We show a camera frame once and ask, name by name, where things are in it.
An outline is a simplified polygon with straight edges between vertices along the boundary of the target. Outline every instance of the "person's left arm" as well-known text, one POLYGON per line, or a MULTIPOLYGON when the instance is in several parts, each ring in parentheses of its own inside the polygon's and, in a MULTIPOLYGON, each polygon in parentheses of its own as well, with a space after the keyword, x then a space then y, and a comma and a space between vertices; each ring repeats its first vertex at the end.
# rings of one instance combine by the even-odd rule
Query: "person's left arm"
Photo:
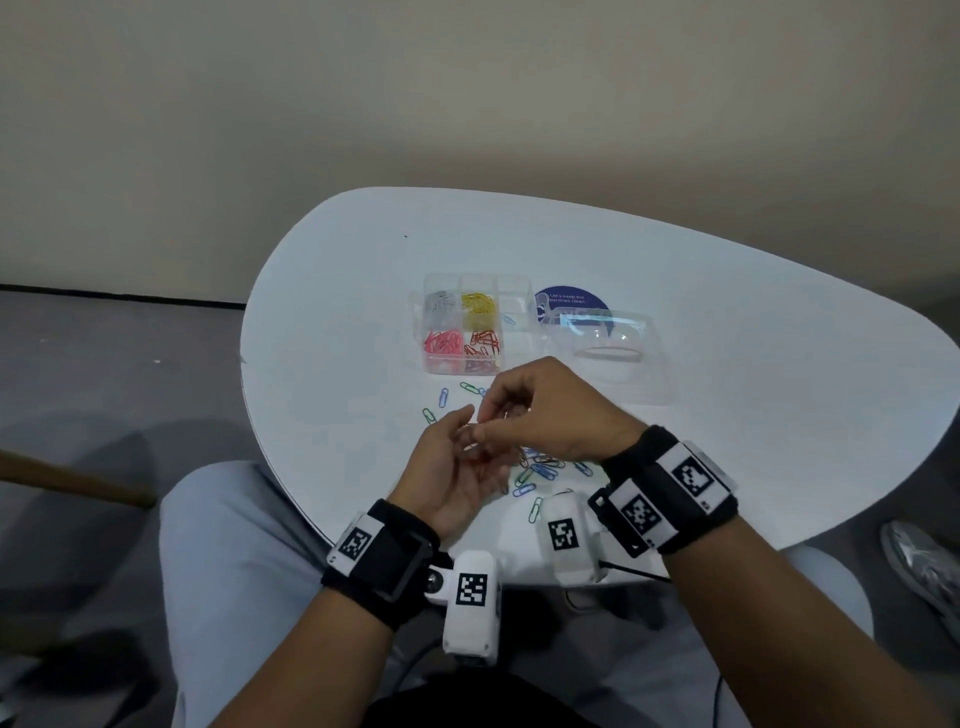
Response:
MULTIPOLYGON (((417 516, 446 542, 484 501, 506 488, 510 451, 468 457, 457 433, 472 405, 450 412, 420 436, 394 491, 393 505, 417 516)), ((317 594, 300 621, 211 724, 213 728, 352 728, 373 698, 393 630, 332 589, 317 594)))

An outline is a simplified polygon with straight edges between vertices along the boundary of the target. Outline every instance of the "silver shoe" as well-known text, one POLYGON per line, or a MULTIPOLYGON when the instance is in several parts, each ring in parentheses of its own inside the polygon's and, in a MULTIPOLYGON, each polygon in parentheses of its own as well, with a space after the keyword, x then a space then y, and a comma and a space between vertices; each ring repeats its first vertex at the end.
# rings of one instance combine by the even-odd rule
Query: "silver shoe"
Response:
POLYGON ((960 644, 960 559, 913 523, 890 521, 880 527, 880 546, 904 586, 940 615, 960 644))

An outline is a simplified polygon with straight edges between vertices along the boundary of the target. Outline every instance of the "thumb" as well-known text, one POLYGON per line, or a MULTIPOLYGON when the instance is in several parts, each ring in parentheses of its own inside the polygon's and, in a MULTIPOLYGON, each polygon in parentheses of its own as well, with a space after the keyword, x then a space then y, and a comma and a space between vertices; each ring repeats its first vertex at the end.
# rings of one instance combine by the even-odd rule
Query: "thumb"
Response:
POLYGON ((447 412, 440 418, 435 426, 452 437, 453 433, 466 425, 471 417, 473 417, 473 405, 468 404, 460 409, 447 412))
POLYGON ((473 427, 473 439, 481 445, 520 448, 527 444, 530 430, 529 415, 508 417, 505 420, 490 420, 473 427))

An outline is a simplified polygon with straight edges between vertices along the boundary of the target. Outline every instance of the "wrist strap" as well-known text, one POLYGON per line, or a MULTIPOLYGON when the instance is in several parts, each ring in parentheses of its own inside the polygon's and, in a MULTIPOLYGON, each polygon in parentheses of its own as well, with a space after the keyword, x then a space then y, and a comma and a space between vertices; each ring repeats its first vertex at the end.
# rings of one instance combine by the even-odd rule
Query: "wrist strap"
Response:
POLYGON ((429 525, 380 499, 333 547, 322 583, 396 631, 426 606, 427 564, 448 562, 449 556, 440 552, 440 537, 429 525), (355 536, 356 524, 370 519, 381 527, 372 536, 364 533, 369 542, 358 547, 363 538, 355 536))
POLYGON ((600 463, 611 482, 588 504, 631 556, 675 553, 737 514, 728 476, 704 459, 654 425, 600 463))

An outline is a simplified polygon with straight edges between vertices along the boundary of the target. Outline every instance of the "clear plastic organizer box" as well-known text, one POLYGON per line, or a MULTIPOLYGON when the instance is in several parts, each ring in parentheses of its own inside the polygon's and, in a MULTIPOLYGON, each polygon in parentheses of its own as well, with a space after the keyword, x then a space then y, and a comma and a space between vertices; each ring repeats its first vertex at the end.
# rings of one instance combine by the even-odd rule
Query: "clear plastic organizer box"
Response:
POLYGON ((649 316, 551 308, 545 294, 534 297, 529 278, 496 274, 431 273, 412 304, 423 369, 431 374, 493 376, 552 355, 614 401, 672 400, 649 316))

